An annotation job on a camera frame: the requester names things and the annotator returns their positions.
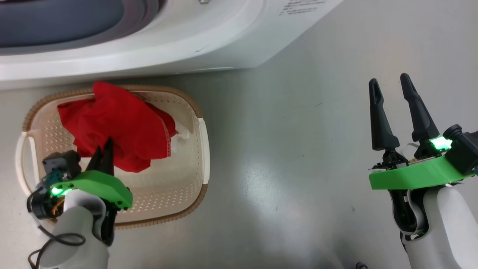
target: washing machine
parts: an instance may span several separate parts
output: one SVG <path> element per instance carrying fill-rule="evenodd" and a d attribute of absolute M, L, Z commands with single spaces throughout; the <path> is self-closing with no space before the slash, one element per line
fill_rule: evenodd
<path fill-rule="evenodd" d="M 256 67 L 342 0 L 0 0 L 0 90 Z"/>

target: black cable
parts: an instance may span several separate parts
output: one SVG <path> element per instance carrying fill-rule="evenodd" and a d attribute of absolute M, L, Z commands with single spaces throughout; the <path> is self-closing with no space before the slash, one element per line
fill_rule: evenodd
<path fill-rule="evenodd" d="M 32 197 L 39 193 L 41 190 L 43 189 L 43 187 L 40 187 L 38 188 L 37 190 L 35 190 L 34 192 L 32 192 L 30 194 L 30 196 L 28 196 L 27 198 L 27 210 L 28 210 L 28 213 L 31 213 L 32 212 Z M 66 246 L 73 246 L 73 247 L 77 247 L 77 246 L 81 246 L 83 245 L 87 240 L 86 238 L 81 235 L 81 234 L 77 234 L 77 233 L 66 233 L 66 234 L 61 234 L 61 235 L 53 235 L 52 233 L 48 232 L 43 226 L 38 226 L 38 229 L 40 229 L 40 231 L 42 231 L 46 236 L 48 236 L 50 239 L 43 245 L 42 248 L 38 249 L 38 250 L 35 250 L 34 252 L 32 252 L 29 256 L 28 256 L 28 262 L 30 263 L 30 266 L 32 267 L 32 269 L 39 269 L 40 268 L 40 259 L 43 255 L 43 252 L 45 252 L 46 250 L 46 247 L 48 245 L 50 245 L 52 242 L 58 242 L 60 244 L 63 244 L 63 245 L 66 245 Z M 70 241 L 66 241 L 64 240 L 63 238 L 64 237 L 77 237 L 79 239 L 81 239 L 80 242 L 70 242 Z M 36 258 L 36 264 L 33 263 L 32 261 L 32 256 L 35 255 L 36 253 L 38 253 L 38 256 Z"/>
<path fill-rule="evenodd" d="M 30 194 L 30 196 L 28 196 L 27 198 L 27 210 L 28 210 L 28 213 L 31 213 L 32 212 L 32 198 L 35 194 L 39 193 L 41 190 L 43 190 L 43 187 L 39 187 L 38 189 L 36 189 L 36 191 L 32 192 Z"/>

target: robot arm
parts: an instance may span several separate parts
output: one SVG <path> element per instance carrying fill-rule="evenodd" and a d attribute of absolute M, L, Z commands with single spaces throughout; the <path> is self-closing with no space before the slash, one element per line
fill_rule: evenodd
<path fill-rule="evenodd" d="M 384 150 L 383 162 L 369 174 L 374 190 L 388 190 L 393 217 L 412 269 L 465 269 L 478 266 L 478 224 L 453 186 L 474 176 L 478 166 L 478 133 L 463 133 L 459 125 L 439 136 L 410 77 L 401 75 L 410 106 L 412 138 L 419 142 L 413 160 L 395 151 L 400 143 L 383 110 L 376 79 L 369 83 L 372 148 Z"/>
<path fill-rule="evenodd" d="M 132 194 L 113 176 L 112 141 L 98 147 L 85 172 L 74 151 L 43 160 L 47 176 L 27 199 L 37 227 L 50 240 L 30 254 L 32 268 L 106 269 L 117 212 L 132 206 Z M 39 220 L 57 219 L 52 233 Z M 37 262 L 31 256 L 38 253 Z"/>

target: red garment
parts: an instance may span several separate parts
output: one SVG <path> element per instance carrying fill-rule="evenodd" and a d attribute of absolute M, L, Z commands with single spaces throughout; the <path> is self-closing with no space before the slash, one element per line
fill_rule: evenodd
<path fill-rule="evenodd" d="M 91 157 L 108 137 L 113 139 L 114 165 L 124 171 L 140 172 L 152 159 L 171 156 L 171 137 L 177 132 L 168 113 L 105 82 L 96 82 L 93 92 L 94 99 L 58 105 L 81 157 Z"/>

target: white plastic basket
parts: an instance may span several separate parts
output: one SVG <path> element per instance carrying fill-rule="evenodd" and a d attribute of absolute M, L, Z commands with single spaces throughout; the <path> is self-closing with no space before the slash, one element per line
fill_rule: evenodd
<path fill-rule="evenodd" d="M 191 135 L 188 139 L 179 139 L 171 157 L 152 160 L 151 167 L 140 173 L 125 172 L 115 167 L 115 176 L 133 194 L 133 207 L 118 214 L 116 229 L 164 223 L 190 214 L 206 194 L 210 171 L 209 141 L 201 111 L 190 97 L 170 87 L 120 87 L 169 113 Z M 92 88 L 63 92 L 43 98 L 30 109 L 15 153 L 18 182 L 26 195 L 34 190 L 25 176 L 26 141 L 30 141 L 34 182 L 37 184 L 45 176 L 41 161 L 46 156 L 53 152 L 76 150 L 73 136 L 61 124 L 57 105 L 93 97 Z M 89 158 L 80 162 L 83 170 L 88 161 Z"/>

